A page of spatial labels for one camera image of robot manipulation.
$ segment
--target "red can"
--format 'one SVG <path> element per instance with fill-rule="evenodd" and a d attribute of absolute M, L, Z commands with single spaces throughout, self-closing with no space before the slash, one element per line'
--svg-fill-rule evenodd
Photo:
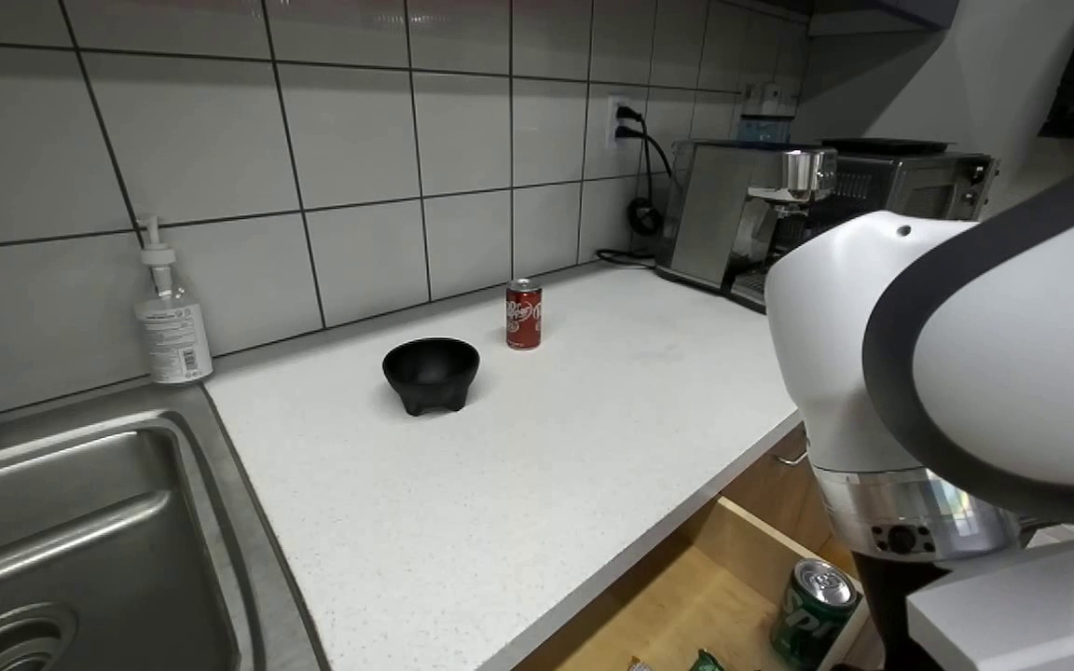
<path fill-rule="evenodd" d="M 507 282 L 507 345 L 512 351 L 539 345 L 539 282 L 526 276 Z"/>

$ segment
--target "white tile wall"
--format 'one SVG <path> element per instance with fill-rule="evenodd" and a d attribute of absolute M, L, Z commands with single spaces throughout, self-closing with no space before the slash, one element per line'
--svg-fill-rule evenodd
<path fill-rule="evenodd" d="M 11 0 L 0 2 L 0 39 L 11 44 L 65 44 L 65 31 L 55 0 Z"/>
<path fill-rule="evenodd" d="M 0 48 L 0 243 L 129 227 L 69 51 Z"/>
<path fill-rule="evenodd" d="M 280 58 L 406 63 L 401 0 L 267 0 Z"/>
<path fill-rule="evenodd" d="M 318 331 L 301 217 L 171 227 L 177 276 L 206 308 L 214 353 Z"/>
<path fill-rule="evenodd" d="M 63 0 L 85 48 L 267 56 L 260 0 Z"/>
<path fill-rule="evenodd" d="M 137 377 L 135 235 L 0 247 L 0 409 Z"/>
<path fill-rule="evenodd" d="M 283 104 L 309 210 L 417 195 L 401 72 L 283 68 Z"/>
<path fill-rule="evenodd" d="M 581 179 L 584 83 L 513 83 L 513 182 Z"/>
<path fill-rule="evenodd" d="M 420 189 L 507 185 L 507 83 L 417 74 Z"/>
<path fill-rule="evenodd" d="M 420 206 L 309 213 L 325 323 L 429 298 Z"/>
<path fill-rule="evenodd" d="M 513 0 L 513 74 L 584 78 L 589 0 Z"/>
<path fill-rule="evenodd" d="M 469 195 L 423 200 L 431 298 L 512 276 L 512 197 Z"/>
<path fill-rule="evenodd" d="M 88 74 L 137 213 L 299 206 L 267 63 L 88 56 Z"/>
<path fill-rule="evenodd" d="M 415 68 L 507 72 L 507 2 L 411 0 Z"/>
<path fill-rule="evenodd" d="M 626 247 L 615 104 L 681 176 L 806 63 L 806 23 L 725 0 L 63 8 L 0 0 L 0 409 L 146 374 L 141 217 L 212 345 L 263 345 Z"/>
<path fill-rule="evenodd" d="M 535 276 L 577 258 L 577 182 L 513 189 L 513 271 Z"/>

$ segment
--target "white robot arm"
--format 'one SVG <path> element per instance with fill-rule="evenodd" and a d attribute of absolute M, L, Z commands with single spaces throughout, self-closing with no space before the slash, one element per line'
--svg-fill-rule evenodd
<path fill-rule="evenodd" d="M 1074 522 L 1074 179 L 976 227 L 851 220 L 784 258 L 765 302 L 886 637 L 907 594 L 1020 548 L 1019 515 Z"/>

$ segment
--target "open drawer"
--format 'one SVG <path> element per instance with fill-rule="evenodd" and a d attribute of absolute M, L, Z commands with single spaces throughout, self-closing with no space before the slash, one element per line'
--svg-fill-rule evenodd
<path fill-rule="evenodd" d="M 684 671 L 703 650 L 725 671 L 779 671 L 787 663 L 773 653 L 768 630 L 794 563 L 807 555 L 720 495 L 519 667 L 626 671 L 642 660 L 652 671 Z M 862 622 L 866 609 L 843 625 L 830 656 Z"/>

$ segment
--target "soap dispenser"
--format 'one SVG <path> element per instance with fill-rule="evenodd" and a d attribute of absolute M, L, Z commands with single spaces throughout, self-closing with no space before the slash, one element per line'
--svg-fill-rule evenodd
<path fill-rule="evenodd" d="M 152 292 L 135 304 L 141 340 L 150 351 L 152 384 L 192 384 L 212 374 L 201 302 L 173 282 L 173 249 L 158 240 L 158 220 L 150 220 L 141 263 L 152 276 Z"/>

